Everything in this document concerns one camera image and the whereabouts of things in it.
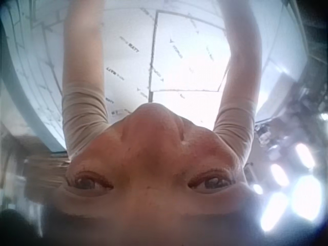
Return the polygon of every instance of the nose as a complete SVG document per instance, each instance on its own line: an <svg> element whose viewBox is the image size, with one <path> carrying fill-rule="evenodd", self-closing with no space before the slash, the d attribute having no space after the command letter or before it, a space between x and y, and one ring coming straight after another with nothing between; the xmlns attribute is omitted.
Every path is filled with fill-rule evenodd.
<svg viewBox="0 0 328 246"><path fill-rule="evenodd" d="M145 104L124 121L123 141L151 146L177 144L183 140L183 121L160 104Z"/></svg>

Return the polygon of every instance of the eye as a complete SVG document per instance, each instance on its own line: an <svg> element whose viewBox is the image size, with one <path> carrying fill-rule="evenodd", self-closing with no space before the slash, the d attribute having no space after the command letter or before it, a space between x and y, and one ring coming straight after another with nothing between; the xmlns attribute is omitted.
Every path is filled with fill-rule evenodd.
<svg viewBox="0 0 328 246"><path fill-rule="evenodd" d="M195 192L202 194L216 193L230 185L232 182L222 175L204 175L203 178L196 178L188 184Z"/></svg>
<svg viewBox="0 0 328 246"><path fill-rule="evenodd" d="M79 190L111 190L113 186L107 182L102 176L91 173L83 172L74 177L73 180L68 182L69 186Z"/></svg>

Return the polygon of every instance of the person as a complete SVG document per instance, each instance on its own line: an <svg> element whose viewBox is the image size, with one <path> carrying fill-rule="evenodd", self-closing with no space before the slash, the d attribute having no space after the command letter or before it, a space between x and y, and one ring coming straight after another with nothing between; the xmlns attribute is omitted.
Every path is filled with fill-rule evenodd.
<svg viewBox="0 0 328 246"><path fill-rule="evenodd" d="M247 0L218 3L231 61L210 131L159 104L110 125L104 0L71 2L63 75L71 163L45 212L46 236L67 245L255 245L259 206L243 166L253 140L261 38Z"/></svg>

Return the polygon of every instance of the pupil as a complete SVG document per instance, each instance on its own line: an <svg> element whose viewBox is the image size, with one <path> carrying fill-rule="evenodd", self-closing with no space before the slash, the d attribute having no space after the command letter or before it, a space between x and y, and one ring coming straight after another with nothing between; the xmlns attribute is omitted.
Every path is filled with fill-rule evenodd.
<svg viewBox="0 0 328 246"><path fill-rule="evenodd" d="M95 183L91 179L80 178L77 181L77 188L79 188L81 190L92 190L95 188Z"/></svg>
<svg viewBox="0 0 328 246"><path fill-rule="evenodd" d="M216 189L220 185L220 180L218 178L212 178L205 181L206 189Z"/></svg>

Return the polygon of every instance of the sleeve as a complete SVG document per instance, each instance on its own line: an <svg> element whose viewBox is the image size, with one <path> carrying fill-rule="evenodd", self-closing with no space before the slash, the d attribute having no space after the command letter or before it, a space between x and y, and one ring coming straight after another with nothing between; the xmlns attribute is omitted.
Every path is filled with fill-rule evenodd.
<svg viewBox="0 0 328 246"><path fill-rule="evenodd" d="M214 125L214 132L238 156L242 166L248 159L253 142L255 113L254 100L226 97Z"/></svg>
<svg viewBox="0 0 328 246"><path fill-rule="evenodd" d="M81 152L110 125L104 90L90 83L69 83L63 94L63 130L69 158Z"/></svg>

